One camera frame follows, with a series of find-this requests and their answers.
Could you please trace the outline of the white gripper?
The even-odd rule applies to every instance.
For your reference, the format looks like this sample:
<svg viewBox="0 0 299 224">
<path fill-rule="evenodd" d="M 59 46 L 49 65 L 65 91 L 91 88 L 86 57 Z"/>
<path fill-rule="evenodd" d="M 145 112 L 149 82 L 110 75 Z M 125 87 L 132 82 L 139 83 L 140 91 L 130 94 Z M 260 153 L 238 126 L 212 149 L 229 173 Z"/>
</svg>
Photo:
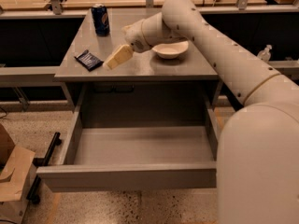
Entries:
<svg viewBox="0 0 299 224">
<path fill-rule="evenodd" d="M 133 24 L 124 26 L 121 30 L 128 45 L 118 46 L 104 61 L 103 66 L 114 69 L 117 66 L 129 61 L 134 52 L 143 53 L 151 50 L 152 45 L 147 40 L 149 29 L 148 20 L 142 19 Z"/>
</svg>

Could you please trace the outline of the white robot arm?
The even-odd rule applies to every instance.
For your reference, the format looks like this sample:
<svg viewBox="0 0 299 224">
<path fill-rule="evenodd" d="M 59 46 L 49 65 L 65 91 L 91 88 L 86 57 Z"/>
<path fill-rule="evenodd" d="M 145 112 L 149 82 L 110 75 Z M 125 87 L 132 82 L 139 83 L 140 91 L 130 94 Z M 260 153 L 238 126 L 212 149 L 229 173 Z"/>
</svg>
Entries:
<svg viewBox="0 0 299 224">
<path fill-rule="evenodd" d="M 125 27 L 109 68 L 162 43 L 190 40 L 242 109 L 218 143 L 219 224 L 299 224 L 299 87 L 208 24 L 191 0 Z"/>
</svg>

